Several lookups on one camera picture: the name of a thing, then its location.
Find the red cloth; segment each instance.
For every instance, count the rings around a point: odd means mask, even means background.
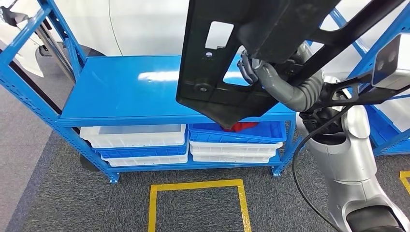
[[[257,122],[237,122],[232,126],[231,129],[224,129],[224,131],[229,131],[229,132],[240,132],[241,130],[248,129],[255,127],[258,123]]]

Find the plastic storage bin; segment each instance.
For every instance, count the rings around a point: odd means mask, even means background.
[[[286,141],[285,122],[260,122],[240,132],[224,131],[216,123],[189,124],[190,141],[208,143],[276,144]]]
[[[182,155],[166,155],[166,156],[138,156],[138,157],[122,157],[122,158],[105,158],[101,155],[101,159],[110,163],[112,167],[138,166],[138,165],[156,165],[156,164],[172,164],[188,162],[188,146],[185,144],[185,153]]]
[[[183,145],[152,147],[94,148],[101,159],[113,167],[186,163],[188,161],[188,131]]]
[[[82,127],[93,148],[174,146],[185,143],[185,124]]]
[[[268,163],[283,143],[231,144],[190,141],[192,159],[199,162]]]

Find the shelf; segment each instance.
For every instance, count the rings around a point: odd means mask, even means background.
[[[87,58],[63,113],[62,126],[209,123],[206,116],[176,102],[180,56]],[[237,55],[225,79],[244,85]],[[277,104],[262,117],[244,121],[282,121],[295,112]]]
[[[405,139],[402,142],[392,146],[392,141],[397,141],[398,137],[409,138],[410,130],[401,132],[393,122],[374,105],[365,105],[370,123],[370,138],[375,145],[375,156],[378,155],[395,155],[408,154],[410,151],[410,140]],[[391,147],[387,150],[380,147]]]
[[[270,159],[268,163],[223,163],[223,162],[195,162],[192,160],[191,153],[188,154],[188,162],[177,164],[162,165],[145,165],[132,167],[110,167],[112,172],[140,172],[140,171],[169,171],[169,170],[192,170],[192,169],[211,169],[211,168],[245,168],[261,166],[279,166],[283,163],[280,161],[279,152]]]

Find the black cable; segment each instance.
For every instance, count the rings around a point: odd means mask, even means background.
[[[323,220],[325,220],[330,226],[332,226],[336,231],[338,232],[343,232],[339,227],[337,227],[335,224],[333,224],[329,219],[327,219],[313,204],[310,202],[310,200],[307,198],[305,192],[302,190],[299,184],[299,179],[296,175],[296,159],[299,155],[300,149],[302,149],[303,145],[313,136],[315,136],[318,132],[323,130],[325,127],[328,127],[331,123],[342,117],[344,113],[346,113],[352,105],[348,105],[345,108],[343,108],[339,113],[337,113],[335,116],[333,116],[331,119],[329,119],[326,123],[309,133],[297,146],[294,154],[293,154],[293,159],[292,159],[292,174],[293,174],[293,179],[295,181],[297,190],[299,190],[300,195],[302,195],[303,199],[306,201],[306,203],[315,211],[316,214],[318,214]]]

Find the yellow square marking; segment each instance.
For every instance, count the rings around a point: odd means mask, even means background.
[[[410,194],[410,184],[407,178],[410,178],[410,171],[401,171],[400,172],[400,180],[403,183],[404,187],[406,188],[407,192]]]
[[[242,221],[244,232],[251,232],[250,220],[248,214],[248,204],[246,203],[245,188],[241,179],[236,180],[217,180],[178,184],[151,185],[149,197],[149,215],[148,215],[148,232],[155,232],[155,217],[157,213],[157,192],[171,190],[187,190],[187,189],[206,189],[217,187],[238,187],[239,203],[241,207]]]

